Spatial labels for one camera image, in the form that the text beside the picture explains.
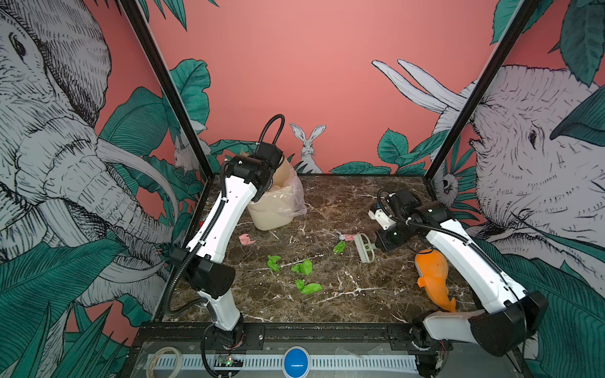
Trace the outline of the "light green hand brush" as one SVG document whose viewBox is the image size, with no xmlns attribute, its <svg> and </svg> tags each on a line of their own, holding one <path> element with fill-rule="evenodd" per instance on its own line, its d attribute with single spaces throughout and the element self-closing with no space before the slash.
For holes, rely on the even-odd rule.
<svg viewBox="0 0 605 378">
<path fill-rule="evenodd" d="M 359 233 L 354 236 L 354 243 L 362 263 L 370 264 L 375 261 L 377 247 L 370 241 L 369 236 Z"/>
</svg>

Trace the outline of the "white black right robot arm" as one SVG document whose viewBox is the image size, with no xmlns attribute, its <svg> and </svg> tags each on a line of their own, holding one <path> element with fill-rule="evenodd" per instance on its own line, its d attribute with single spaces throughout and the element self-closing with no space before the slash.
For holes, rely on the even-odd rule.
<svg viewBox="0 0 605 378">
<path fill-rule="evenodd" d="M 417 327 L 422 340 L 474 343 L 502 357 L 537 332 L 548 309 L 546 297 L 526 290 L 502 270 L 444 204 L 423 204 L 407 189 L 381 189 L 369 215 L 381 226 L 378 248 L 389 251 L 413 236 L 426 238 L 452 263 L 481 303 L 482 308 L 474 312 L 440 309 L 425 316 Z"/>
</svg>

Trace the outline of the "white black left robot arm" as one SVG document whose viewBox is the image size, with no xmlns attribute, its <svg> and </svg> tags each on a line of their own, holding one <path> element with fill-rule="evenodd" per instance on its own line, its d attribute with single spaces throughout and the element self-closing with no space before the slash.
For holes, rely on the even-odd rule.
<svg viewBox="0 0 605 378">
<path fill-rule="evenodd" d="M 243 322 L 231 286 L 236 271 L 223 263 L 228 242 L 245 208 L 260 200 L 273 185 L 273 176 L 284 163 L 277 140 L 285 126 L 285 116 L 269 119 L 251 156 L 238 154 L 224 162 L 219 171 L 221 190 L 200 230 L 184 249 L 176 249 L 171 260 L 176 272 L 170 280 L 162 303 L 163 314 L 175 317 L 194 305 L 204 303 L 214 326 L 232 332 Z M 185 277 L 199 298 L 178 309 L 170 302 L 181 277 Z"/>
</svg>

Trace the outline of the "cream plastic trash bin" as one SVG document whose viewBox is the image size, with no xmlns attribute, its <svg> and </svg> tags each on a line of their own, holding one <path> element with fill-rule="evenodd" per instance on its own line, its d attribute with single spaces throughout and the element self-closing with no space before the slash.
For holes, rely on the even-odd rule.
<svg viewBox="0 0 605 378">
<path fill-rule="evenodd" d="M 261 231 L 288 225 L 294 217 L 307 213 L 302 182 L 288 160 L 274 173 L 272 187 L 247 210 L 255 228 Z"/>
</svg>

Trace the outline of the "clear plastic bin liner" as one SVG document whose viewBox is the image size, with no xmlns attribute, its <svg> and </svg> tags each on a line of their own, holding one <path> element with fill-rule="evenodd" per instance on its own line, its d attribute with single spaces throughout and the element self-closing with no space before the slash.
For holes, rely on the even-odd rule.
<svg viewBox="0 0 605 378">
<path fill-rule="evenodd" d="M 271 188 L 254 203 L 254 208 L 285 217 L 307 213 L 302 182 L 288 161 L 283 162 L 274 173 Z"/>
</svg>

